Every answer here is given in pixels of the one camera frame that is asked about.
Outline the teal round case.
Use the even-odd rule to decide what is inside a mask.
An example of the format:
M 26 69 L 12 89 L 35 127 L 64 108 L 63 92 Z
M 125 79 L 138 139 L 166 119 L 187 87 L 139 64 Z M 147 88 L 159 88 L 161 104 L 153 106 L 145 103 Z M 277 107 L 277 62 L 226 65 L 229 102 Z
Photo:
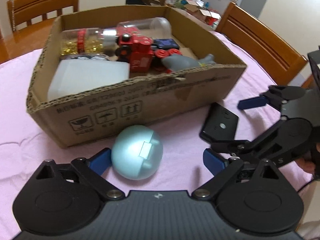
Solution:
M 159 168 L 163 156 L 160 136 L 152 129 L 134 125 L 116 137 L 111 151 L 113 169 L 130 180 L 143 180 Z

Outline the grey toy figure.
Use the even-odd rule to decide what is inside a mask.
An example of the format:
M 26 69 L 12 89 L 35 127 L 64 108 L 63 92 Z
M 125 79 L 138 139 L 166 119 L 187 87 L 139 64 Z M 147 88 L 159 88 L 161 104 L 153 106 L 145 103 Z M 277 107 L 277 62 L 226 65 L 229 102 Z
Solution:
M 163 66 L 167 68 L 169 72 L 179 72 L 190 68 L 199 68 L 206 65 L 215 65 L 214 55 L 208 54 L 206 57 L 196 60 L 188 56 L 179 54 L 172 54 L 161 60 Z

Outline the white plastic container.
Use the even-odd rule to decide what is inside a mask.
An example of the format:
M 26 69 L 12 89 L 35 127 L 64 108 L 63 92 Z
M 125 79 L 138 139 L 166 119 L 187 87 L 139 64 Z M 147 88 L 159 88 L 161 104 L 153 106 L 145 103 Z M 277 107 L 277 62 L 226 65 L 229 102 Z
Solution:
M 130 65 L 105 60 L 62 60 L 48 89 L 47 100 L 114 85 L 129 78 Z

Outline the clear plastic jar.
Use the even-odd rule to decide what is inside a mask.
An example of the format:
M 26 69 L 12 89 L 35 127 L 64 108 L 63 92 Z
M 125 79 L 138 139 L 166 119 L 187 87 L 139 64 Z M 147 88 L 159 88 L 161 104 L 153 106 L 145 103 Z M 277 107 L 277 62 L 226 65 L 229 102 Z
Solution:
M 169 21 L 163 17 L 120 22 L 117 24 L 117 28 L 136 31 L 137 34 L 152 39 L 171 38 L 171 25 Z

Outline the red toy train engine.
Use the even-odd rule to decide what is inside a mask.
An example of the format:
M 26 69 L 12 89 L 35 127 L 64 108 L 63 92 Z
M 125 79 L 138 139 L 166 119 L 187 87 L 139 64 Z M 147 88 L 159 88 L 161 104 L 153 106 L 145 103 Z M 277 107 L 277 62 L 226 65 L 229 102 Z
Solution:
M 154 52 L 151 48 L 153 39 L 131 33 L 123 33 L 118 39 L 115 51 L 118 61 L 127 62 L 132 73 L 146 73 L 149 71 Z

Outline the gold capsule bottle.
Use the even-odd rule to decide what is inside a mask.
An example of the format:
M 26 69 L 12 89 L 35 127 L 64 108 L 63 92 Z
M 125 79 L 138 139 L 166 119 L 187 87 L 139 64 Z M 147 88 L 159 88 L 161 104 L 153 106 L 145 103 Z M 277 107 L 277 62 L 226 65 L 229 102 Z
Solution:
M 61 56 L 82 53 L 113 54 L 117 48 L 114 28 L 82 28 L 61 33 Z

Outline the black rectangular case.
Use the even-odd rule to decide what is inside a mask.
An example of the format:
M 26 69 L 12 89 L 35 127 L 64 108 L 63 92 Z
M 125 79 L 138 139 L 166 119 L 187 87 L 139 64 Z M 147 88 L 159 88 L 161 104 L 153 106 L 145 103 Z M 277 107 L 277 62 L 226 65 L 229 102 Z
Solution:
M 233 140 L 239 117 L 218 103 L 210 105 L 199 136 L 209 144 L 216 140 Z

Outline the pink cloth mat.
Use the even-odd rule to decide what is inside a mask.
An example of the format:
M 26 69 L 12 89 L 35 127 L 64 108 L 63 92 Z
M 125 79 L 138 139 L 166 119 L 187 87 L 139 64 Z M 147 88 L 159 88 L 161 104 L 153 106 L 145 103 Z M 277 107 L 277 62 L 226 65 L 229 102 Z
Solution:
M 240 112 L 237 104 L 267 90 L 272 81 L 246 52 L 225 38 L 222 41 L 247 66 L 223 106 L 239 117 L 236 138 L 253 140 L 273 125 L 279 114 L 270 106 Z M 40 163 L 46 159 L 68 163 L 77 157 L 88 158 L 114 143 L 107 138 L 61 149 L 29 116 L 25 100 L 40 53 L 34 50 L 1 64 L 1 239 L 12 239 L 19 233 L 12 204 Z M 131 181 L 113 170 L 105 172 L 104 177 L 124 192 L 195 190 L 212 177 L 202 162 L 208 145 L 199 137 L 207 112 L 207 107 L 203 107 L 151 125 L 163 142 L 161 166 L 153 177 Z

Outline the wooden chair right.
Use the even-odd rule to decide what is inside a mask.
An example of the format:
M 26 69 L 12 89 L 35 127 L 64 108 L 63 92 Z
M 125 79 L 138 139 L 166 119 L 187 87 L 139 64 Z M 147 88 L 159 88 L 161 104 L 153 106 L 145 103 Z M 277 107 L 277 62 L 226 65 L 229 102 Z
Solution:
M 305 56 L 233 2 L 216 32 L 249 53 L 278 85 L 288 85 L 308 63 Z

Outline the wooden chair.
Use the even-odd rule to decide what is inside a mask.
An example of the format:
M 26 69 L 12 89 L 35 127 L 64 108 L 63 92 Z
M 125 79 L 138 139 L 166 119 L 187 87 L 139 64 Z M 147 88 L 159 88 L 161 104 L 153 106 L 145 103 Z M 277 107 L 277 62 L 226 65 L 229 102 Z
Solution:
M 288 85 L 308 63 L 305 56 L 233 2 L 216 32 L 249 53 L 278 85 Z
M 10 25 L 13 32 L 17 26 L 26 23 L 32 25 L 32 19 L 41 17 L 43 21 L 48 20 L 47 14 L 55 11 L 57 16 L 62 15 L 62 10 L 72 7 L 73 12 L 79 10 L 79 0 L 9 0 L 7 9 Z

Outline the cardboard box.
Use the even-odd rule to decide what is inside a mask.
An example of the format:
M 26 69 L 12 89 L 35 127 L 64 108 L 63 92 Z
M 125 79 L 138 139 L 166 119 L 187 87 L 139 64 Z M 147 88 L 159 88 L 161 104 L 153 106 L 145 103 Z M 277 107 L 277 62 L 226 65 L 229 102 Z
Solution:
M 199 59 L 214 64 L 171 74 L 133 73 L 121 83 L 56 100 L 47 97 L 59 64 L 61 32 L 112 27 L 119 22 L 164 17 L 173 38 Z M 187 12 L 171 7 L 124 5 L 62 15 L 55 19 L 33 69 L 27 112 L 62 148 L 118 134 L 134 124 L 148 124 L 224 99 L 246 69 L 210 28 Z

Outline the grey refrigerator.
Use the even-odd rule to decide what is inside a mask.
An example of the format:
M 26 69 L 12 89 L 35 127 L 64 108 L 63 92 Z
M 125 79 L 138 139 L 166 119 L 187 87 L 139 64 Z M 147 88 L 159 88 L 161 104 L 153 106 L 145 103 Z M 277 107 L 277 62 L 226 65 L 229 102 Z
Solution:
M 255 18 L 259 18 L 267 0 L 238 0 L 237 5 Z

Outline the wooden chair back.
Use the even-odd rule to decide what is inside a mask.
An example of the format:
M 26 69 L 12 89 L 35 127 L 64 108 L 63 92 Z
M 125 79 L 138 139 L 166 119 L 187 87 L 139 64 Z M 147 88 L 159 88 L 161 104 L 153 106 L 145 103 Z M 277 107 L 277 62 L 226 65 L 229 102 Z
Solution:
M 48 20 L 47 14 L 55 11 L 57 16 L 62 15 L 62 10 L 72 7 L 73 12 L 79 10 L 79 0 L 9 0 L 7 9 L 10 25 L 13 32 L 17 26 L 26 23 L 32 25 L 32 19 L 41 17 L 43 21 Z

